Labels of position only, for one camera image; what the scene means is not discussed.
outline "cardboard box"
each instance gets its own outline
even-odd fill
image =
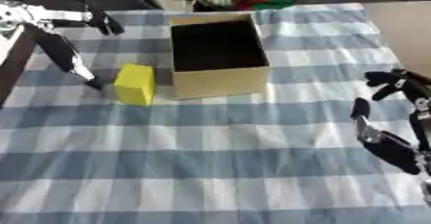
[[[114,82],[116,98],[123,104],[148,106],[153,100],[154,82],[151,66],[125,63]]]
[[[177,99],[262,92],[268,60],[249,14],[170,20]]]

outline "yellow sponge block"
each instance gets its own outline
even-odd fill
[[[148,106],[153,100],[154,82],[152,67],[125,63],[114,83],[116,98],[123,104]]]

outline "robotic hand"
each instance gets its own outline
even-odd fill
[[[62,21],[85,22],[99,29],[103,35],[124,33],[123,27],[105,12],[77,1],[0,1],[0,33],[24,26],[32,34],[36,44],[63,72],[76,74],[83,78],[88,86],[102,89],[103,83],[84,66],[73,44],[54,31],[55,23]]]
[[[418,139],[418,146],[387,131],[380,131],[368,123],[369,103],[358,98],[353,107],[351,118],[355,121],[357,139],[370,153],[390,163],[404,172],[419,175],[425,202],[431,206],[431,136],[430,98],[431,79],[404,69],[391,72],[367,72],[368,86],[380,88],[372,99],[380,101],[401,91],[416,107],[410,114],[410,124]]]

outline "open box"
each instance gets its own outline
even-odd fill
[[[268,60],[249,14],[170,20],[177,99],[262,92]]]

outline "checkered tablecloth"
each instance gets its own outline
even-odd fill
[[[416,178],[355,139],[364,72],[396,57],[357,4],[255,12],[270,61],[263,94],[175,101],[167,20],[115,12],[120,37],[64,29],[96,73],[153,65],[153,106],[121,105],[37,49],[0,111],[0,223],[430,223]],[[372,124],[410,140],[400,96]]]

